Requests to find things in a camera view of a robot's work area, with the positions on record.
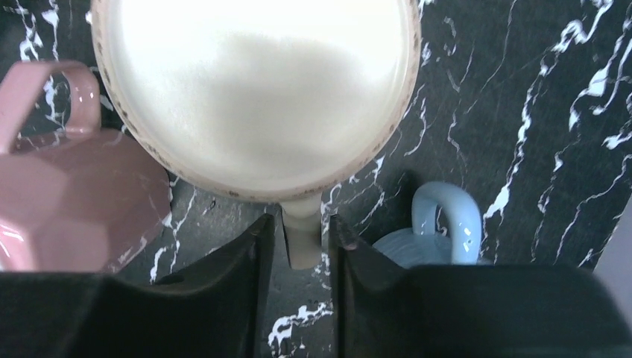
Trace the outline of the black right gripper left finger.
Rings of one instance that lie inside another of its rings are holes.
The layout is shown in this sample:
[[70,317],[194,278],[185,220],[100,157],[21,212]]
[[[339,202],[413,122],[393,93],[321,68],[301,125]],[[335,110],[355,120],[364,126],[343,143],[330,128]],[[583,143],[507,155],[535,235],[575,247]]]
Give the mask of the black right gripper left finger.
[[275,223],[152,285],[111,274],[1,275],[3,357],[258,357]]

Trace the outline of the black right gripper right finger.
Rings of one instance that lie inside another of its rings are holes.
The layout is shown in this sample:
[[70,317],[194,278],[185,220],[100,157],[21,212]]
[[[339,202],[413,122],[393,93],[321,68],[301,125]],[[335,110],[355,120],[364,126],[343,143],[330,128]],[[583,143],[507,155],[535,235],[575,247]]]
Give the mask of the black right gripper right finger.
[[337,357],[629,357],[631,329],[593,273],[568,266],[404,269],[329,220]]

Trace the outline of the cream speckled mug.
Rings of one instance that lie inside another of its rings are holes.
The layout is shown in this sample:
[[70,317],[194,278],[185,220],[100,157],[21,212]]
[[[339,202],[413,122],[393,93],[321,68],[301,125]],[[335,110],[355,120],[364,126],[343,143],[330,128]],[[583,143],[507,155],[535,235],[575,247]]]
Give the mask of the cream speckled mug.
[[321,256],[321,196],[385,146],[420,67],[416,1],[93,1],[114,108],[170,172],[278,203],[288,262]]

